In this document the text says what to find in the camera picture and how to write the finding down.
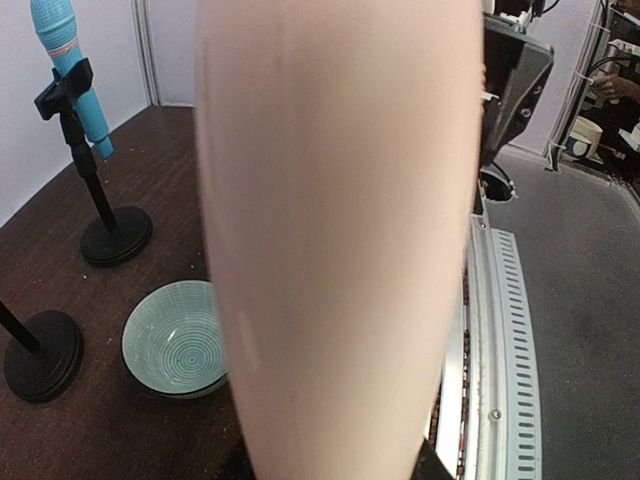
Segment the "black microphone stand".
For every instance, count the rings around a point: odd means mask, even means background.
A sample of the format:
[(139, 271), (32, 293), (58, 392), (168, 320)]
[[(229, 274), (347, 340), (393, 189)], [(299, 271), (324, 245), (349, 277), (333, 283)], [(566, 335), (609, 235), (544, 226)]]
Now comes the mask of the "black microphone stand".
[(73, 318), (48, 310), (22, 323), (2, 306), (1, 326), (11, 336), (3, 361), (11, 392), (31, 404), (43, 404), (63, 394), (83, 357), (82, 333)]
[(112, 208), (97, 175), (97, 164), (84, 128), (75, 110), (75, 101), (92, 86), (93, 71), (88, 59), (78, 62), (64, 77), (54, 80), (34, 100), (40, 116), (59, 117), (65, 143), (73, 164), (84, 180), (99, 217), (84, 230), (80, 251), (96, 268), (122, 264), (138, 255), (149, 243), (153, 224), (149, 215), (135, 206)]

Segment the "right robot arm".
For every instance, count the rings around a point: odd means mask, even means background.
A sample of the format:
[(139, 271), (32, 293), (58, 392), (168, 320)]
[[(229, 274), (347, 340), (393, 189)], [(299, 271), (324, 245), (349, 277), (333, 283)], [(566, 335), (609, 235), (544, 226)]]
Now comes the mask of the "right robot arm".
[(553, 48), (527, 34), (543, 1), (495, 1), (484, 20), (485, 87), (480, 164), (522, 134), (539, 102), (554, 64)]

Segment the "blue toy microphone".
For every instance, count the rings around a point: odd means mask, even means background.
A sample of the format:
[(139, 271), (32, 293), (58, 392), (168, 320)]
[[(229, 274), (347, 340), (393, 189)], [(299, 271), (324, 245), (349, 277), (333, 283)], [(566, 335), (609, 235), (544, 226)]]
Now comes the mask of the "blue toy microphone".
[[(31, 0), (34, 30), (49, 55), (57, 73), (64, 77), (84, 59), (79, 39), (76, 15), (70, 0)], [(103, 158), (114, 153), (103, 110), (96, 92), (90, 88), (75, 102), (88, 140)]]

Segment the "pink toy microphone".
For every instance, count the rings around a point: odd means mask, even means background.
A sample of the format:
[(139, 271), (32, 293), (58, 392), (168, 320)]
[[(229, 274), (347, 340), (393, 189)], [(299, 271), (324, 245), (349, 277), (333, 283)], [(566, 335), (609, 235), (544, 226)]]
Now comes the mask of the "pink toy microphone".
[(477, 172), (476, 1), (204, 1), (196, 137), (259, 479), (407, 479)]

